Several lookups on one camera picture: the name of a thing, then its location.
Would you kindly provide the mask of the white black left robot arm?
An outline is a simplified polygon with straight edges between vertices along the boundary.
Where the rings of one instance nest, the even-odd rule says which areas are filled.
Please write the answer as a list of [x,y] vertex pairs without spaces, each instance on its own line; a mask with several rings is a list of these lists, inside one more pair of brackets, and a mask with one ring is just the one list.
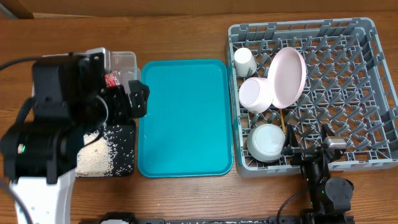
[[126,125],[147,113],[149,87],[108,86],[107,50],[32,59],[34,93],[1,138],[3,189],[19,223],[69,223],[77,155],[86,133]]

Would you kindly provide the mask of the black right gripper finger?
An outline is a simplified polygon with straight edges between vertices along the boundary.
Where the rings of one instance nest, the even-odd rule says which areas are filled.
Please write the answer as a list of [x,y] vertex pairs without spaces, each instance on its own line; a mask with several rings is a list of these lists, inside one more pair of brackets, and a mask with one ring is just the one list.
[[297,138],[295,136],[295,131],[291,124],[288,124],[286,127],[284,147],[285,148],[288,148],[288,147],[298,148],[299,147]]
[[329,125],[323,124],[321,130],[322,142],[327,136],[336,136],[335,133],[329,128]]

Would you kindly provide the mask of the pale green cup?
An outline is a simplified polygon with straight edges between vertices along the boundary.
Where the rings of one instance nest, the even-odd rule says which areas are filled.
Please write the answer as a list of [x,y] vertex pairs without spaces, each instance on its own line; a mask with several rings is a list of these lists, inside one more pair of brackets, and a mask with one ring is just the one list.
[[250,49],[242,47],[234,53],[234,67],[240,77],[251,76],[257,69],[256,60]]

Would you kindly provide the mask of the small pink saucer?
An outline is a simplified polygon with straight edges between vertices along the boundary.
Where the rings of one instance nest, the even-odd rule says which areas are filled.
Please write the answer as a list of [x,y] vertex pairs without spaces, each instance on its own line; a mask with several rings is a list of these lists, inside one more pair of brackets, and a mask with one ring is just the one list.
[[239,89],[239,102],[252,113],[263,113],[274,99],[274,87],[267,78],[251,77]]

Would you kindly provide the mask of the pink round plate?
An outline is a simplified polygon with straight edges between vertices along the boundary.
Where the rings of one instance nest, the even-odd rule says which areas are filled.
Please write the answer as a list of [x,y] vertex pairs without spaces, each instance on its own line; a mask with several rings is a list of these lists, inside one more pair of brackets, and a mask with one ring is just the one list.
[[297,50],[285,47],[278,51],[267,75],[273,90],[272,104],[279,109],[294,104],[303,92],[306,77],[306,63]]

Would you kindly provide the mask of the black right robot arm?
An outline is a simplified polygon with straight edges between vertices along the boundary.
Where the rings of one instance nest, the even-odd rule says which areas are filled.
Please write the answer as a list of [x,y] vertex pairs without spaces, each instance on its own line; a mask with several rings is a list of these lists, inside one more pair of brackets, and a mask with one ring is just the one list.
[[328,125],[322,125],[322,143],[319,146],[304,149],[299,147],[293,127],[286,126],[286,138],[282,154],[292,156],[290,164],[299,166],[307,188],[288,198],[279,208],[276,222],[282,223],[283,208],[295,197],[309,193],[311,207],[303,209],[295,218],[296,223],[315,224],[354,224],[351,210],[353,183],[341,177],[332,177],[329,163],[340,159],[346,151],[346,141],[337,136]]

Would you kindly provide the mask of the red snack wrapper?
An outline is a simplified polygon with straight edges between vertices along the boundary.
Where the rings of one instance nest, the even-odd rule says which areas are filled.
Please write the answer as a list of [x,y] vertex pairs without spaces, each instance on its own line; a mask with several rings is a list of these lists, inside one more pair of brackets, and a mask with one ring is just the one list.
[[121,85],[121,75],[118,71],[108,73],[104,76],[107,87],[115,87]]

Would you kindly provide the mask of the grey bowl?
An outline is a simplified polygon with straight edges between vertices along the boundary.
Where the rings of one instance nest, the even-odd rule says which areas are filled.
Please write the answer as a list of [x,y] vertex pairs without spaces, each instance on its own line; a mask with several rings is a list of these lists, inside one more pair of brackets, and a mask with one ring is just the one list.
[[246,145],[253,158],[272,162],[282,157],[285,134],[274,124],[262,124],[250,131]]

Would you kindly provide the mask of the wooden chopstick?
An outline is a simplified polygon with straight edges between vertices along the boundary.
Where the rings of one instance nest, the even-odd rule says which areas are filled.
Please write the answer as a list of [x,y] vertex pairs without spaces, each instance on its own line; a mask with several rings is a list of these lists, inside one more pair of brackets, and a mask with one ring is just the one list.
[[283,109],[279,109],[279,113],[280,113],[280,121],[281,121],[281,125],[282,125],[282,131],[284,133],[286,133]]

